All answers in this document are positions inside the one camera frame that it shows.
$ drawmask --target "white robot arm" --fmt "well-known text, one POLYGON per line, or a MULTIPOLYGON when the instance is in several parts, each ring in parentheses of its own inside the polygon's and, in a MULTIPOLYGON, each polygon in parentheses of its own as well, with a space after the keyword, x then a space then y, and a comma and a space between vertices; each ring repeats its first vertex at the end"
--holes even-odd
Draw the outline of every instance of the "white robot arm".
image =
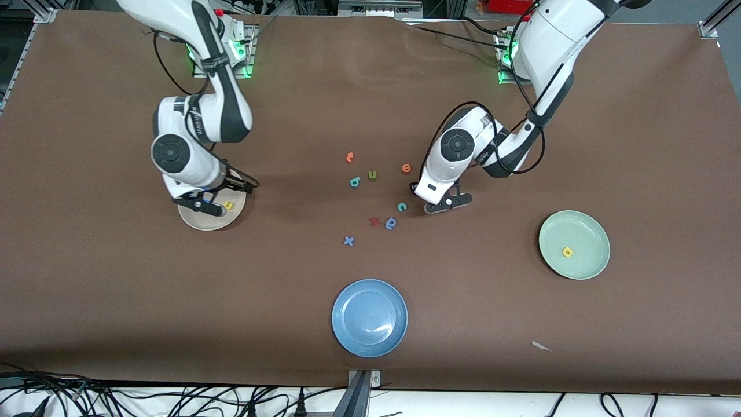
MULTIPOLYGON (((640 0, 641 6, 650 0, 640 0)), ((509 177, 525 161, 540 129, 561 105, 574 82, 574 63, 584 46, 621 6, 618 0, 543 0, 513 39, 512 65, 529 79, 537 100, 524 125, 510 132, 480 105, 452 115, 430 148, 415 194, 426 200, 427 213, 465 206, 471 195, 460 194, 458 179, 472 161, 492 177, 509 177), (449 192, 455 186, 456 193, 449 192)))
POLYGON ((167 97, 159 103, 153 118, 151 157, 174 203, 223 216, 225 207, 213 202, 220 189, 251 193, 258 185, 253 179, 249 183, 235 175, 235 168, 205 146, 241 142, 252 128, 250 106, 236 83, 219 33, 224 32, 225 24, 207 0, 118 3, 137 21, 186 42, 198 57, 197 65, 208 75, 214 93, 167 97), (210 199, 204 198, 205 191, 212 194, 210 199))

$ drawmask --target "brown table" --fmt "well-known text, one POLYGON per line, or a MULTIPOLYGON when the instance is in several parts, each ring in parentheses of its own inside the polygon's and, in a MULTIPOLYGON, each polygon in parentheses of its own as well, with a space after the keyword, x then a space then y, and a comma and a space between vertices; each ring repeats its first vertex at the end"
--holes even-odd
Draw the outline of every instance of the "brown table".
MULTIPOLYGON (((427 216, 407 184, 446 113, 470 99, 509 126, 525 113, 493 51, 386 18, 278 18, 240 82, 254 130, 216 147, 262 187, 219 232, 181 221, 150 161, 152 112, 178 91, 141 29, 60 12, 0 117, 3 359, 159 381, 332 386, 373 367, 397 388, 741 390, 741 111, 694 26, 608 24, 541 166, 470 170, 473 204, 427 216), (350 189, 369 170, 379 179, 350 189), (560 278, 539 255, 541 223, 563 209, 609 234, 597 278, 560 278), (410 312, 377 359, 330 327, 362 278, 393 284, 410 312)), ((161 46, 197 89, 181 45, 161 46)))

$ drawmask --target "white paper scrap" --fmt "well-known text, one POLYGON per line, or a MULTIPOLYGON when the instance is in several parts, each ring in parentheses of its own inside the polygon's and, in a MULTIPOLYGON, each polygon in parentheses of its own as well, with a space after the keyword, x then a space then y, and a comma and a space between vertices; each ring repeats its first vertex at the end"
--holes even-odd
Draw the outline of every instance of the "white paper scrap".
POLYGON ((536 348, 538 348, 538 349, 540 349, 540 350, 547 350, 547 351, 549 351, 549 352, 553 352, 553 350, 550 350, 549 348, 547 348, 547 347, 545 347, 545 346, 543 346, 543 345, 539 344, 539 343, 538 343, 538 342, 536 342, 536 341, 533 341, 533 346, 535 346, 536 348))

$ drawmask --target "red object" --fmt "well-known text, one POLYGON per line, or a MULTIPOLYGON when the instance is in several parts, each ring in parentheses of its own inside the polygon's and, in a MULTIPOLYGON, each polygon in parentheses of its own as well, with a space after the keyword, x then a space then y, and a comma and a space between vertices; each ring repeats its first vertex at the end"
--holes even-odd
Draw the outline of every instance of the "red object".
POLYGON ((532 0, 489 0, 490 12, 522 15, 533 4, 532 0))

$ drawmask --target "green plate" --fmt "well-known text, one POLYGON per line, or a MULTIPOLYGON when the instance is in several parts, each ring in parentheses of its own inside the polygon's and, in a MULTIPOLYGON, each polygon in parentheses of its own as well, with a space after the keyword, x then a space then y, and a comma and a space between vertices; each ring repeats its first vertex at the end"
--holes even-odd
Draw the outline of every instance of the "green plate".
POLYGON ((572 280, 596 277, 610 260, 610 240, 605 230, 578 211, 552 214, 540 228, 538 243, 545 262, 572 280))

